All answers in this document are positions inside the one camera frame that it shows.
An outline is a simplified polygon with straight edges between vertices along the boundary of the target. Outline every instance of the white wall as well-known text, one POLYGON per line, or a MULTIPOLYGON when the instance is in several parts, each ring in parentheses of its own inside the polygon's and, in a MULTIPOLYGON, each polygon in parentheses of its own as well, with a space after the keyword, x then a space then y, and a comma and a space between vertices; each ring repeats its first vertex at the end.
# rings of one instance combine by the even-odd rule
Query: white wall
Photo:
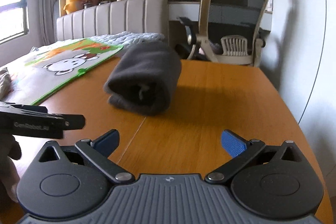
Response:
POLYGON ((330 196, 336 195, 336 1, 327 0, 327 21, 319 72, 300 122, 330 196))
POLYGON ((39 0, 27 0, 27 10, 29 32, 22 37, 0 44, 0 66, 27 54, 33 46, 42 46, 39 26, 39 0))
POLYGON ((274 0, 261 68, 297 121, 313 88, 325 30, 325 0, 274 0))

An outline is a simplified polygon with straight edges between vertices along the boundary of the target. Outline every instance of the bed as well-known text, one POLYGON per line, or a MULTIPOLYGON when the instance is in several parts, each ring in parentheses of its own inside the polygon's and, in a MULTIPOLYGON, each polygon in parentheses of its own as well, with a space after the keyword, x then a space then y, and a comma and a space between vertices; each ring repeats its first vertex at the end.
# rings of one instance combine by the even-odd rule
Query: bed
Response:
POLYGON ((98 5, 60 17, 56 26, 56 43, 32 49, 2 67, 11 77, 11 92, 1 101, 39 104, 111 56, 123 55, 134 44, 167 43, 168 3, 124 0, 98 5))

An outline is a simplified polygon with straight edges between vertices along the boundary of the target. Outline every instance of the headboard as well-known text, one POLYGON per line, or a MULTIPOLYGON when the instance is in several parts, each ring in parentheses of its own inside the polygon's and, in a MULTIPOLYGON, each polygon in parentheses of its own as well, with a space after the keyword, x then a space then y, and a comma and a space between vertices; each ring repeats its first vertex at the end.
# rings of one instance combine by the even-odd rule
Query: headboard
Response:
POLYGON ((167 0, 117 1, 57 19, 58 41, 123 31, 162 33, 168 41, 167 0))

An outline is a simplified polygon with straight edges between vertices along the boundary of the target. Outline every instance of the gray cloth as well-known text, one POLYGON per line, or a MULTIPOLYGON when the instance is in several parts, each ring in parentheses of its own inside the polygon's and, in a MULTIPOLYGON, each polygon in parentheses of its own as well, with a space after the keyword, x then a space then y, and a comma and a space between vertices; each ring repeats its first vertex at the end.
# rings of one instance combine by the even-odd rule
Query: gray cloth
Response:
POLYGON ((11 77, 7 68, 0 69, 0 100, 11 90, 11 77))
POLYGON ((180 74, 179 56, 166 43, 140 43, 121 58, 104 90, 115 107, 155 115, 169 108, 180 74))

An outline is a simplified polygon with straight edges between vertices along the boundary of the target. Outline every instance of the seam line on table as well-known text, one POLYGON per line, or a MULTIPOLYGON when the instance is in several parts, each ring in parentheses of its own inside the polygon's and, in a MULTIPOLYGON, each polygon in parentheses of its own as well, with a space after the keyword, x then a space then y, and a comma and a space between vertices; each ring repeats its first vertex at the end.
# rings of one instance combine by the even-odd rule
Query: seam line on table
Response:
POLYGON ((124 152, 121 154, 119 160, 117 161, 117 164, 119 164, 119 162, 121 161, 121 159, 123 158, 123 156, 125 155, 128 147, 131 145, 133 139, 135 138, 136 134, 138 133, 138 131, 140 130, 142 124, 144 123, 144 121, 146 120, 146 117, 142 120, 142 123, 139 125, 138 129, 136 130, 136 132, 134 133, 133 137, 131 138, 131 140, 128 142, 126 148, 124 149, 124 152))

